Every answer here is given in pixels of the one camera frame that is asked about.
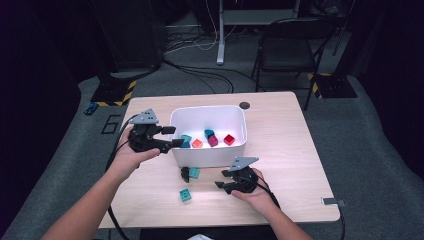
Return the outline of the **large dark panel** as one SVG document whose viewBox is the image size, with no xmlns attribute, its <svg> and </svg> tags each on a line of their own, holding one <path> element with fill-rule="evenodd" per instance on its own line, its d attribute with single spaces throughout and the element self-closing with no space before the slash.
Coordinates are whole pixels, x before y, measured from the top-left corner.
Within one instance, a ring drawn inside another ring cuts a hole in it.
<svg viewBox="0 0 424 240">
<path fill-rule="evenodd" d="M 163 24 L 152 0 L 90 0 L 117 71 L 158 69 Z"/>
</svg>

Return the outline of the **black folding chair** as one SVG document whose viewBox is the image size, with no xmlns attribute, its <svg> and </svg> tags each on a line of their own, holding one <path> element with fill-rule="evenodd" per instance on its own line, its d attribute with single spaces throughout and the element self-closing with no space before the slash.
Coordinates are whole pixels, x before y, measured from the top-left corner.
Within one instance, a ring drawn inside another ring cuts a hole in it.
<svg viewBox="0 0 424 240">
<path fill-rule="evenodd" d="M 251 77 L 255 91 L 260 88 L 262 72 L 310 73 L 308 94 L 303 110 L 308 109 L 318 69 L 327 43 L 336 31 L 326 18 L 289 18 L 270 23 L 259 39 Z"/>
</svg>

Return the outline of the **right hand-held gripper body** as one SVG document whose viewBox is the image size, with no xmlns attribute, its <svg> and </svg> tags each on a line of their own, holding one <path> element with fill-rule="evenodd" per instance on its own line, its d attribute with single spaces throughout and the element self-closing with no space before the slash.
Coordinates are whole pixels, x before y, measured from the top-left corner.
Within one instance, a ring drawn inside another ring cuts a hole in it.
<svg viewBox="0 0 424 240">
<path fill-rule="evenodd" d="M 235 190 L 242 193 L 251 193 L 257 186 L 258 176 L 250 167 L 250 164 L 258 161 L 258 157 L 236 157 L 227 170 L 235 171 L 232 182 L 237 184 Z"/>
</svg>

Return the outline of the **black yellow striped stand base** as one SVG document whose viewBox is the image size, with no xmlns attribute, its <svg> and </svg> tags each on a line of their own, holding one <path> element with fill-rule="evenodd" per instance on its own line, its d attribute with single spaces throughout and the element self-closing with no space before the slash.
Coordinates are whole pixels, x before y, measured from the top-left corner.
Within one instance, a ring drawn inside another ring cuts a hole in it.
<svg viewBox="0 0 424 240">
<path fill-rule="evenodd" d="M 346 78 L 337 78 L 328 73 L 308 74 L 313 83 L 312 92 L 316 98 L 356 98 L 357 94 Z"/>
<path fill-rule="evenodd" d="M 136 81 L 129 78 L 117 78 L 110 73 L 98 75 L 99 85 L 91 101 L 99 106 L 123 106 L 129 101 Z"/>
</svg>

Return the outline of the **grey metal table bracket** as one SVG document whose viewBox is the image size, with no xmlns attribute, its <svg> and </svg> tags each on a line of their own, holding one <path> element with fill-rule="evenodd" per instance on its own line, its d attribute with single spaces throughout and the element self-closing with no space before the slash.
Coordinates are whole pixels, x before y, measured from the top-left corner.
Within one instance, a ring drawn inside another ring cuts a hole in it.
<svg viewBox="0 0 424 240">
<path fill-rule="evenodd" d="M 321 202 L 324 205 L 336 205 L 338 207 L 344 207 L 347 205 L 343 199 L 337 199 L 337 198 L 321 198 Z"/>
</svg>

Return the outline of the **white desk frame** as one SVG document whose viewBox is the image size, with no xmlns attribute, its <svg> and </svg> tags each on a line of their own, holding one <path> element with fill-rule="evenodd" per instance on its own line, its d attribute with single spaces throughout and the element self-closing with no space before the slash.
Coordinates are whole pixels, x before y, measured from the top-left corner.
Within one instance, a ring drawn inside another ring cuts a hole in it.
<svg viewBox="0 0 424 240">
<path fill-rule="evenodd" d="M 269 25 L 278 19 L 294 18 L 299 13 L 300 2 L 301 0 L 294 0 L 293 7 L 289 9 L 225 10 L 224 0 L 219 0 L 219 44 L 216 63 L 224 64 L 225 26 Z"/>
</svg>

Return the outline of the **white plastic bin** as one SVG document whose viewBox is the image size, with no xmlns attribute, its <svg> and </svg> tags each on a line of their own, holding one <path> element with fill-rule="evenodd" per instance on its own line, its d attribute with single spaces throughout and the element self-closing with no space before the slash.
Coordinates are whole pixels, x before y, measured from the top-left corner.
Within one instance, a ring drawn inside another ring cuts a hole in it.
<svg viewBox="0 0 424 240">
<path fill-rule="evenodd" d="M 176 128 L 175 138 L 186 134 L 192 137 L 191 148 L 174 148 L 172 150 L 180 167 L 225 167 L 229 166 L 235 157 L 244 155 L 247 142 L 247 127 L 244 111 L 236 105 L 197 106 L 178 108 L 170 117 L 170 124 Z M 219 143 L 211 147 L 204 131 L 215 132 Z M 224 137 L 231 134 L 235 142 L 228 146 Z M 202 148 L 193 148 L 192 142 L 199 139 Z"/>
</svg>

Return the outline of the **person's left hand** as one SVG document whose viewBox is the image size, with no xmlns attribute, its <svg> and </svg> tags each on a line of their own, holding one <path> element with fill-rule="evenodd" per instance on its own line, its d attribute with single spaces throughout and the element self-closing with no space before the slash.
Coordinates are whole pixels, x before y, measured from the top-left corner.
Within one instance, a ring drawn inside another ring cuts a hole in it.
<svg viewBox="0 0 424 240">
<path fill-rule="evenodd" d="M 126 180 L 142 162 L 150 160 L 160 154 L 158 149 L 152 149 L 145 152 L 134 152 L 128 145 L 130 129 L 126 129 L 118 142 L 119 149 L 109 169 L 106 171 L 108 176 L 114 179 Z"/>
</svg>

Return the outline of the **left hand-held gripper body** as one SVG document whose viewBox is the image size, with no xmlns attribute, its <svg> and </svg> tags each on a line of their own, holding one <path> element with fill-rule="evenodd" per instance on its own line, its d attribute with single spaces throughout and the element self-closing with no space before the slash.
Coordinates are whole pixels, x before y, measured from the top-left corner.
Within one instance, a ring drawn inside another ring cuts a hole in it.
<svg viewBox="0 0 424 240">
<path fill-rule="evenodd" d="M 160 132 L 159 120 L 152 109 L 147 109 L 133 116 L 129 123 L 133 125 L 128 140 L 130 148 L 135 152 L 144 152 L 159 149 L 154 138 Z"/>
</svg>

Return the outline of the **small blue floor object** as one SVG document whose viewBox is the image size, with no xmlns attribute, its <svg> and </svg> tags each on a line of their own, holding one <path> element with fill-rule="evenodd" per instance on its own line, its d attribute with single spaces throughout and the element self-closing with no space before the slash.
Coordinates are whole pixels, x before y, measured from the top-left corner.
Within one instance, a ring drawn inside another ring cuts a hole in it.
<svg viewBox="0 0 424 240">
<path fill-rule="evenodd" d="M 89 106 L 83 111 L 83 113 L 85 115 L 93 115 L 98 107 L 99 105 L 96 102 L 91 102 Z"/>
</svg>

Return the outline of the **person's right hand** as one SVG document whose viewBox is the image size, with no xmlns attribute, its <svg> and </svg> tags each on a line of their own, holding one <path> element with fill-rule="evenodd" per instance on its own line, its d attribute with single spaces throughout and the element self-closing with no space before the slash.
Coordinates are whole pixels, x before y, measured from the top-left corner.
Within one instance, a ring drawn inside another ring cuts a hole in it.
<svg viewBox="0 0 424 240">
<path fill-rule="evenodd" d="M 253 171 L 258 176 L 258 186 L 255 190 L 251 193 L 242 193 L 240 191 L 233 190 L 231 195 L 239 200 L 247 202 L 254 210 L 263 216 L 263 214 L 267 211 L 271 209 L 278 209 L 278 207 L 275 205 L 269 194 L 270 190 L 264 181 L 262 172 L 255 168 L 253 168 Z"/>
</svg>

